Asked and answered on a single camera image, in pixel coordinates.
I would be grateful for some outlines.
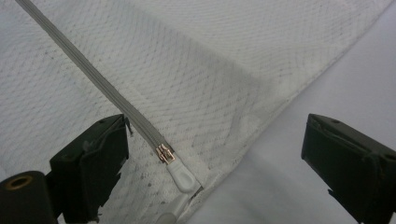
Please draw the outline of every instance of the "metal zipper slider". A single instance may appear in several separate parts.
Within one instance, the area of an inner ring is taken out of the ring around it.
[[[158,157],[161,161],[166,162],[166,164],[170,164],[175,160],[175,156],[172,154],[171,149],[167,148],[164,144],[160,144],[155,148],[157,151]]]

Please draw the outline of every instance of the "zipper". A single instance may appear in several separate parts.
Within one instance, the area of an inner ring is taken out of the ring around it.
[[[175,158],[172,155],[174,151],[165,141],[164,137],[102,76],[69,39],[31,1],[16,1],[49,34],[52,40],[55,41],[96,88],[131,121],[136,130],[159,155],[160,160],[166,163],[170,163],[172,158],[174,160]]]
[[[30,0],[16,0],[16,2],[49,34],[52,40],[55,41],[96,88],[131,121],[131,124],[155,151],[160,161],[166,163],[166,169],[173,177],[179,190],[184,194],[192,196],[200,189],[201,185],[195,176],[177,157],[175,151],[165,141],[165,138],[102,76],[76,46]]]

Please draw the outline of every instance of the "dark object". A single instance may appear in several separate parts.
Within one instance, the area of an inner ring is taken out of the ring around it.
[[[0,223],[58,223],[42,173],[28,171],[0,183]]]
[[[94,123],[51,160],[44,177],[30,171],[0,184],[0,223],[68,223],[98,221],[128,159],[123,115]]]
[[[396,153],[344,123],[310,114],[305,160],[359,223],[386,224],[396,204]]]

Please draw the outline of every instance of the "zipper teeth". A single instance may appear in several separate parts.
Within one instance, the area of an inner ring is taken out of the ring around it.
[[[136,130],[146,139],[155,150],[160,144],[169,144],[155,127],[131,105],[103,76],[93,67],[85,56],[67,39],[67,37],[29,0],[16,2],[43,28],[64,53],[76,64],[87,78],[128,117]]]

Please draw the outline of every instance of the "white mesh fabric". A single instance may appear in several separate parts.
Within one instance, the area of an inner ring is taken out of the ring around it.
[[[33,2],[154,124],[203,185],[184,222],[268,123],[390,0]],[[33,162],[43,169],[94,121],[118,112],[19,6],[6,1],[2,8],[6,122],[0,146],[11,175]],[[27,121],[12,122],[11,113]],[[41,138],[31,137],[27,126],[40,127]],[[152,223],[177,195],[169,174],[136,138],[130,162],[141,166],[131,165],[106,205],[104,223]]]

